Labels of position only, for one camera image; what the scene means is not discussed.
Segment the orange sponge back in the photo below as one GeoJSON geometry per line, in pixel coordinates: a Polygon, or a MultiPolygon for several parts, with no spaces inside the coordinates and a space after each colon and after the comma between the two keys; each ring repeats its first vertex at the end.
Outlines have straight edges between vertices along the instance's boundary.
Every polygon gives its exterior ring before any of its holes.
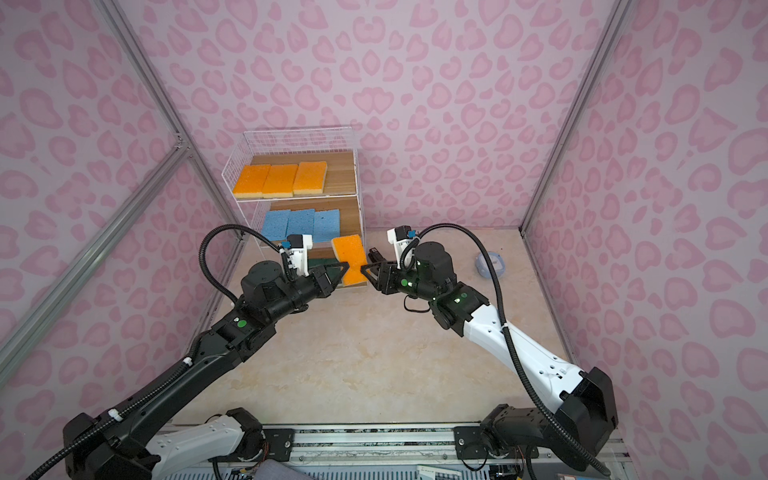
{"type": "Polygon", "coordinates": [[[349,287],[366,283],[367,279],[361,273],[361,267],[367,263],[361,237],[359,235],[337,237],[331,241],[331,245],[337,261],[346,262],[349,265],[342,284],[349,287]]]}

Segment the orange sponge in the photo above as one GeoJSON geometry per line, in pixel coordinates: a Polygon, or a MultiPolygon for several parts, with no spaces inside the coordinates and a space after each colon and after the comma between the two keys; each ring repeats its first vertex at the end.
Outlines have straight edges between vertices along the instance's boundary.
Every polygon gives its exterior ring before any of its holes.
{"type": "Polygon", "coordinates": [[[290,198],[294,195],[294,181],[298,164],[271,165],[262,187],[264,198],[290,198]]]}
{"type": "Polygon", "coordinates": [[[328,165],[325,161],[300,162],[293,183],[293,194],[319,195],[324,193],[328,165]]]}
{"type": "Polygon", "coordinates": [[[346,262],[349,265],[342,284],[349,287],[366,283],[367,279],[361,273],[361,267],[367,263],[361,237],[359,235],[337,237],[331,241],[331,245],[337,261],[346,262]]]}
{"type": "Polygon", "coordinates": [[[233,196],[237,200],[263,198],[263,189],[270,170],[270,165],[244,166],[232,189],[233,196]]]}

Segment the blue sponge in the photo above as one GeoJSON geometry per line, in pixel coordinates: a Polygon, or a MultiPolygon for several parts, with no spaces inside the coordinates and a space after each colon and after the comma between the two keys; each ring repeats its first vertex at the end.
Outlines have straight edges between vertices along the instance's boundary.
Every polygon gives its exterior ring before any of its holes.
{"type": "Polygon", "coordinates": [[[291,210],[288,216],[286,235],[312,235],[315,213],[314,209],[291,210]]]}
{"type": "Polygon", "coordinates": [[[313,241],[330,242],[341,236],[341,215],[338,209],[316,211],[313,222],[313,241]]]}
{"type": "Polygon", "coordinates": [[[268,211],[264,218],[261,234],[273,242],[281,242],[287,238],[290,210],[268,211]]]}

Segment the green sponge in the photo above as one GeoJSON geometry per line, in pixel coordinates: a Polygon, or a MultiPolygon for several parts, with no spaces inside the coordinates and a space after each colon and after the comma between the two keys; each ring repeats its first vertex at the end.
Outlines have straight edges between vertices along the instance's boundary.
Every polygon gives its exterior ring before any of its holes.
{"type": "Polygon", "coordinates": [[[312,269],[322,265],[334,264],[335,262],[336,260],[331,258],[314,258],[308,260],[308,267],[312,269]]]}

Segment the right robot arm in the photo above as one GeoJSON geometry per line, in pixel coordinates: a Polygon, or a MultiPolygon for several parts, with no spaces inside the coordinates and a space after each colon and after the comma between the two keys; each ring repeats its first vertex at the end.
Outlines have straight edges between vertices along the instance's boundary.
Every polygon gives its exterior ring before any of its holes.
{"type": "Polygon", "coordinates": [[[425,238],[442,227],[389,230],[394,259],[372,248],[361,273],[384,295],[425,301],[427,313],[442,329],[479,346],[517,375],[533,405],[522,409],[500,404],[481,422],[480,440],[489,455],[513,449],[528,455],[545,448],[574,470],[592,469],[610,478],[609,467],[598,457],[619,424],[608,374],[598,367],[584,370],[555,355],[508,320],[497,262],[476,234],[451,224],[477,247],[495,298],[489,300],[460,281],[450,253],[425,238]]]}

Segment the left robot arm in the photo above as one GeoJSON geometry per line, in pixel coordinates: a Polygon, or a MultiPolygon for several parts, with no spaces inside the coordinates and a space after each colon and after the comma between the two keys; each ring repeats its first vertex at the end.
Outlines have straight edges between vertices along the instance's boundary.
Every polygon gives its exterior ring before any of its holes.
{"type": "Polygon", "coordinates": [[[227,231],[266,238],[256,230],[225,224],[207,233],[198,252],[205,279],[234,304],[212,327],[192,341],[184,356],[145,387],[96,417],[81,413],[63,430],[63,447],[30,478],[40,479],[59,463],[72,479],[149,479],[160,470],[161,457],[149,449],[151,439],[209,385],[246,362],[276,333],[282,318],[302,313],[311,301],[329,297],[349,269],[346,262],[306,268],[292,255],[308,249],[306,240],[268,246],[279,261],[261,261],[243,279],[237,296],[221,284],[207,264],[212,240],[227,231]]]}

